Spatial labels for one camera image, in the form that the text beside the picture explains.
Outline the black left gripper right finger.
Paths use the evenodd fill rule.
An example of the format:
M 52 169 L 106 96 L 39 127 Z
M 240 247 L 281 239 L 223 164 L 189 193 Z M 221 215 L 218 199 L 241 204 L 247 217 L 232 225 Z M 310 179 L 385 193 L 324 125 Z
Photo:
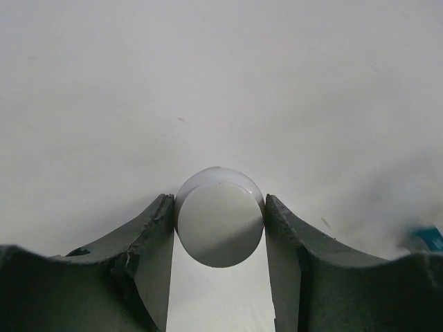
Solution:
M 266 197 L 264 224 L 276 331 L 442 330 L 441 254 L 366 254 L 274 195 Z

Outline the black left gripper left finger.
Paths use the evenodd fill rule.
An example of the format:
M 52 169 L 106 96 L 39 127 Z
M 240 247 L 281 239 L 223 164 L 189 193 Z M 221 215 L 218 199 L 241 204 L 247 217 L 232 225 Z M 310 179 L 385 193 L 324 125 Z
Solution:
M 1 247 L 2 331 L 164 331 L 174 198 L 65 256 Z

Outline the weekly pill organizer strip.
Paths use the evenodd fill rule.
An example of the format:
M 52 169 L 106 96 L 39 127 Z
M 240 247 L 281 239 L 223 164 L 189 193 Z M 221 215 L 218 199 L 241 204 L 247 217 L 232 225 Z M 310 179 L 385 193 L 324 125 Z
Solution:
M 442 252 L 442 234 L 435 226 L 413 228 L 403 247 L 411 252 Z

